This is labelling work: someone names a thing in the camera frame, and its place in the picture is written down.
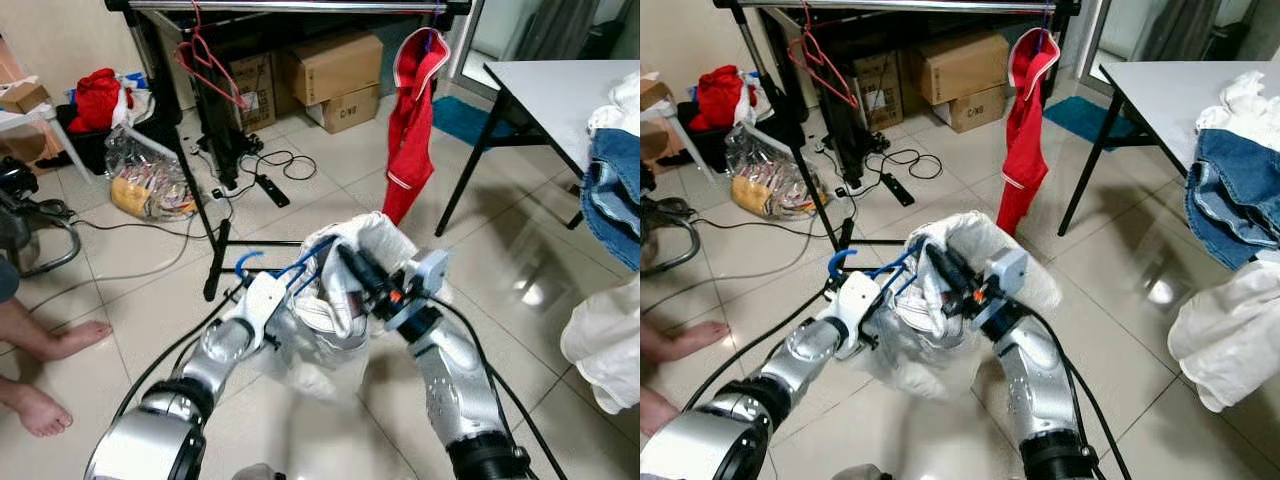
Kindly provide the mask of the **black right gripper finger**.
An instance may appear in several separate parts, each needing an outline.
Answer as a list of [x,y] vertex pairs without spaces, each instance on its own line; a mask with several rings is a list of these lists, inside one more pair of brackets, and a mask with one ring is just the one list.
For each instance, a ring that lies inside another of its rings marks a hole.
[[970,311],[973,307],[973,270],[966,261],[950,248],[925,243],[925,256],[936,275],[946,284],[942,288],[943,311]]
[[371,298],[374,282],[380,274],[387,274],[369,253],[349,246],[346,246],[346,268]]
[[366,250],[348,244],[335,247],[342,268],[335,306],[348,314],[379,314],[383,303],[383,269]]
[[970,266],[959,253],[950,248],[934,247],[934,269],[942,279],[942,292],[946,300],[960,300],[965,296],[966,279],[963,275],[964,268]]

